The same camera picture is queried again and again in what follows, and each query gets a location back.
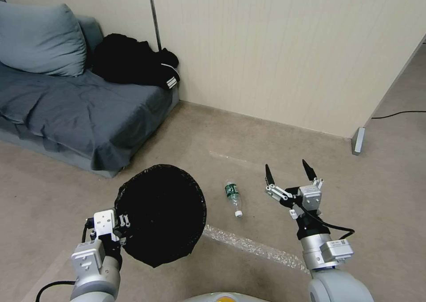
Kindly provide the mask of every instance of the yellow button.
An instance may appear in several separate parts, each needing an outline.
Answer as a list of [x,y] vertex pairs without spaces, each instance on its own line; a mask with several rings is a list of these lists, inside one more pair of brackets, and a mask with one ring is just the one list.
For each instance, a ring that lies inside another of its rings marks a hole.
[[236,302],[233,298],[230,297],[220,297],[216,302]]

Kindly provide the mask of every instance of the metal pole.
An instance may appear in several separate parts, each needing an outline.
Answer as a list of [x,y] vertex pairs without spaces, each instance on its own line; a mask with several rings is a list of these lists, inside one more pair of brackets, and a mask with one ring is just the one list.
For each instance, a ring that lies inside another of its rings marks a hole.
[[150,0],[150,2],[151,2],[152,19],[154,20],[155,35],[157,37],[158,51],[161,51],[160,33],[158,32],[158,22],[157,22],[157,14],[155,13],[154,0]]

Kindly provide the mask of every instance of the black wire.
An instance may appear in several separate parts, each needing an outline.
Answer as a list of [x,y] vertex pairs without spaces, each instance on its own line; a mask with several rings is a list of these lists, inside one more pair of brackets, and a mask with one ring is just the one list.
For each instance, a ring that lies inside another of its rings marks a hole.
[[386,115],[384,117],[373,117],[372,119],[384,119],[384,118],[389,118],[389,117],[392,117],[394,115],[398,115],[398,114],[401,114],[401,113],[416,113],[416,112],[420,112],[421,113],[421,112],[426,112],[426,111],[417,111],[417,110],[414,110],[414,111],[401,111],[401,112],[394,113],[392,115]]
[[324,225],[324,226],[326,226],[326,227],[329,227],[329,228],[332,228],[332,229],[336,229],[336,230],[341,230],[341,231],[347,231],[347,233],[346,234],[344,234],[344,235],[342,235],[341,237],[340,237],[340,240],[343,240],[344,238],[347,238],[348,236],[350,236],[350,235],[352,235],[352,234],[354,234],[355,233],[355,230],[354,229],[350,229],[350,228],[345,228],[345,227],[343,227],[343,226],[335,226],[335,225],[333,225],[333,224],[329,224],[329,223],[327,223],[327,222],[324,222],[323,220],[321,220],[321,219],[319,219],[319,218],[316,218],[315,216],[313,216],[312,214],[310,214],[309,213],[309,211],[308,210],[306,210],[302,205],[299,205],[300,206],[300,208],[303,210],[303,212],[304,213],[306,213],[307,215],[309,215],[312,219],[314,219],[314,220],[316,220],[316,221],[318,221],[319,223],[321,223],[322,225]]
[[86,242],[86,233],[87,233],[87,223],[84,225],[83,235],[81,237],[81,243],[85,243]]
[[55,281],[55,282],[52,282],[52,283],[49,283],[49,284],[43,286],[41,288],[41,290],[37,293],[37,297],[35,298],[35,302],[40,302],[40,297],[41,297],[41,294],[43,293],[44,290],[46,290],[47,288],[50,288],[51,286],[55,286],[55,285],[59,285],[59,284],[74,285],[75,281]]

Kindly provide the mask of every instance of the plastic water bottle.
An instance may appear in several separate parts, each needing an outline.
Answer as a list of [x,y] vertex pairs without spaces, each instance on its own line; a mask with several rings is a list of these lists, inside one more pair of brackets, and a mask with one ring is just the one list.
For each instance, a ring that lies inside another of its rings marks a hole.
[[240,193],[237,189],[237,184],[231,180],[227,180],[225,184],[226,196],[232,205],[235,208],[235,216],[240,218],[243,216],[243,211],[241,211],[241,199]]

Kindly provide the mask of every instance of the black trash bag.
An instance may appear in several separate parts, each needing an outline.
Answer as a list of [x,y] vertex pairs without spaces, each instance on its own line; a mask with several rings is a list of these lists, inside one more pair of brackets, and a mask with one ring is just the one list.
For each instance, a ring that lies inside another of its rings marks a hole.
[[123,184],[114,203],[127,214],[124,250],[152,267],[190,254],[205,227],[207,209],[201,188],[187,172],[154,165]]

